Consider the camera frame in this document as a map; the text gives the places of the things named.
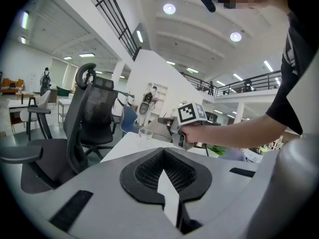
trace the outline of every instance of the ceiling light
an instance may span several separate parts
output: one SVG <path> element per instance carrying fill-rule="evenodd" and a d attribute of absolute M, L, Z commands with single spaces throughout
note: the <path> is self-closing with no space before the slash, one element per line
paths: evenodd
<path fill-rule="evenodd" d="M 268 67 L 269 71 L 273 72 L 274 69 L 271 67 L 271 65 L 268 63 L 268 61 L 264 61 L 265 65 Z"/>
<path fill-rule="evenodd" d="M 175 6 L 169 3 L 164 5 L 163 10 L 166 14 L 170 14 L 170 15 L 176 12 Z"/>
<path fill-rule="evenodd" d="M 80 54 L 79 56 L 82 58 L 87 58 L 87 57 L 94 57 L 95 55 L 93 53 L 88 53 L 88 54 Z"/>
<path fill-rule="evenodd" d="M 233 74 L 238 80 L 243 81 L 243 78 L 241 78 L 240 76 L 238 76 L 238 74 Z"/>
<path fill-rule="evenodd" d="M 194 70 L 194 69 L 187 68 L 186 70 L 189 71 L 190 73 L 196 73 L 196 74 L 198 74 L 198 71 L 196 71 L 196 70 Z"/>
<path fill-rule="evenodd" d="M 277 81 L 277 84 L 280 86 L 281 83 L 280 83 L 278 77 L 276 77 L 276 81 Z"/>
<path fill-rule="evenodd" d="M 222 85 L 222 86 L 226 86 L 226 84 L 223 84 L 222 82 L 220 81 L 216 81 L 218 84 Z"/>
<path fill-rule="evenodd" d="M 138 34 L 140 42 L 143 42 L 143 38 L 142 38 L 141 32 L 139 32 L 139 31 L 136 31 L 136 32 Z"/>
<path fill-rule="evenodd" d="M 230 35 L 230 39 L 233 41 L 233 42 L 239 42 L 241 40 L 241 34 L 240 33 L 237 33 L 237 32 L 234 32 Z"/>
<path fill-rule="evenodd" d="M 22 24 L 21 26 L 26 29 L 26 24 L 28 22 L 28 17 L 29 17 L 29 14 L 27 12 L 23 12 L 23 16 L 22 16 Z"/>

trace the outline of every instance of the floor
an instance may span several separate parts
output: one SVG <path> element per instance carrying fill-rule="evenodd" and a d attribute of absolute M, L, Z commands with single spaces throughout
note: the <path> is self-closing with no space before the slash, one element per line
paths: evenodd
<path fill-rule="evenodd" d="M 7 137 L 0 138 L 0 146 L 25 146 L 28 142 L 27 135 L 25 134 L 25 128 L 23 124 L 18 124 L 15 126 L 16 134 L 12 134 L 10 121 L 9 121 L 9 113 L 7 109 L 7 105 L 9 100 L 15 100 L 15 96 L 0 96 L 0 132 L 5 131 Z M 51 114 L 47 115 L 47 121 L 50 127 L 50 131 L 53 138 L 66 138 L 63 125 L 58 124 L 57 121 L 57 106 L 49 105 L 49 109 L 51 109 Z M 31 129 L 31 139 L 43 139 L 43 135 L 38 127 L 38 129 L 34 129 L 34 125 L 32 125 Z M 122 131 L 119 126 L 116 127 L 115 133 L 113 135 L 113 141 L 108 146 L 115 146 L 122 138 Z M 110 150 L 100 150 L 103 156 L 107 155 Z M 99 157 L 91 153 L 88 156 L 89 166 L 97 164 L 100 162 Z M 17 202 L 19 202 L 23 206 L 27 206 L 28 208 L 36 209 L 37 206 L 41 205 L 41 203 L 51 195 L 52 191 L 31 195 L 23 192 L 20 188 L 20 179 L 21 179 L 21 171 L 22 165 L 11 165 L 0 163 L 0 168 L 4 178 L 7 181 L 9 188 L 11 189 L 12 194 L 14 195 Z"/>

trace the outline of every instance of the chair seat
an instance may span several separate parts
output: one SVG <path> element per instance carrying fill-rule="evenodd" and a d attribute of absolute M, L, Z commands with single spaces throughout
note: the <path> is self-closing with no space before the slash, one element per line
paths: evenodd
<path fill-rule="evenodd" d="M 80 139 L 82 144 L 103 145 L 113 141 L 109 125 L 99 126 L 82 123 Z"/>
<path fill-rule="evenodd" d="M 67 161 L 66 139 L 33 140 L 28 145 L 43 147 L 43 156 L 36 163 L 57 184 L 62 185 L 76 175 Z M 30 194 L 51 190 L 27 164 L 22 165 L 21 189 Z"/>

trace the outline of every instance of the sofa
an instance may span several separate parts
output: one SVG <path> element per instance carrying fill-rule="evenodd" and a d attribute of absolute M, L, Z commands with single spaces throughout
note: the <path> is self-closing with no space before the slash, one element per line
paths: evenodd
<path fill-rule="evenodd" d="M 12 81 L 8 78 L 3 79 L 3 82 L 1 84 L 0 91 L 3 94 L 14 94 L 18 92 L 19 90 L 22 90 L 21 87 L 23 85 L 24 81 L 19 79 L 17 82 Z"/>

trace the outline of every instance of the black metal railing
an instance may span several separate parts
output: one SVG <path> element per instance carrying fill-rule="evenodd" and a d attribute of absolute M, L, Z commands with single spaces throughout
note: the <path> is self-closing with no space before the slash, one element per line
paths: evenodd
<path fill-rule="evenodd" d="M 235 82 L 217 88 L 212 83 L 205 82 L 194 76 L 181 73 L 197 90 L 211 96 L 219 97 L 238 93 L 278 89 L 281 83 L 281 71 L 255 76 L 243 81 Z"/>
<path fill-rule="evenodd" d="M 205 92 L 210 96 L 214 96 L 217 92 L 217 87 L 209 82 L 205 82 L 201 79 L 198 79 L 194 76 L 181 73 L 198 91 Z"/>
<path fill-rule="evenodd" d="M 215 97 L 252 91 L 278 89 L 280 86 L 278 83 L 281 83 L 281 71 L 255 76 L 243 81 L 219 87 L 215 93 Z"/>
<path fill-rule="evenodd" d="M 135 60 L 141 48 L 136 45 L 116 0 L 92 0 L 92 2 L 95 3 L 95 7 L 100 11 L 133 60 Z"/>

